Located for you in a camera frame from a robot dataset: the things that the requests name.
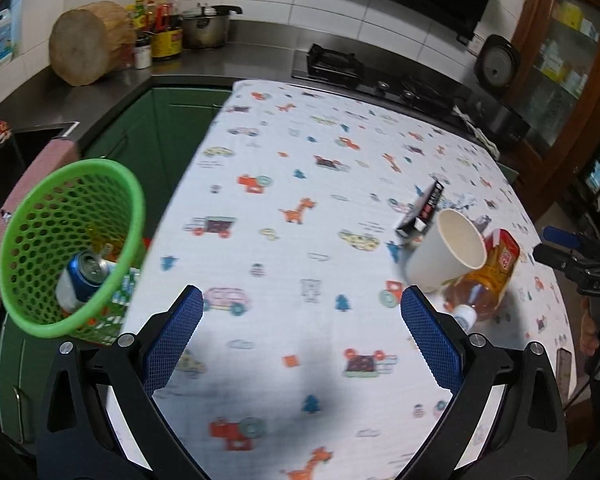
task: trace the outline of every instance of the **sink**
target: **sink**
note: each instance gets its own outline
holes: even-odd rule
[[[22,174],[51,139],[66,137],[78,123],[46,124],[12,130],[0,147],[0,208]]]

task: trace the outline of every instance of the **white bottle cap on jug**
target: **white bottle cap on jug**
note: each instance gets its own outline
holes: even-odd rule
[[[475,320],[478,319],[478,315],[475,313],[475,309],[467,304],[460,304],[452,310],[451,315],[458,322],[458,325],[465,332],[469,333]]]

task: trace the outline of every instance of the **paper cup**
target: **paper cup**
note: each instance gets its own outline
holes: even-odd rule
[[[443,209],[408,259],[405,271],[411,285],[433,292],[449,280],[480,269],[486,260],[484,241],[474,224],[458,211]]]

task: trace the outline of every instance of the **human hand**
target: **human hand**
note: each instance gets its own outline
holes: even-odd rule
[[[598,327],[589,311],[589,298],[582,298],[580,306],[584,311],[580,323],[580,350],[587,357],[592,357],[600,346],[600,340],[596,336]]]

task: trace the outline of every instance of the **wooden cabinet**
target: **wooden cabinet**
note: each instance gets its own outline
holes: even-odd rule
[[[27,335],[9,316],[0,333],[0,426],[35,452],[40,405],[53,359],[65,339]]]
[[[156,127],[151,91],[132,104],[84,153],[128,167],[144,191],[144,236],[151,238],[171,197]]]
[[[505,101],[531,126],[514,188],[535,220],[600,141],[600,3],[526,0],[512,44],[522,63]]]
[[[231,91],[225,89],[154,90],[160,148],[172,192],[229,95]]]

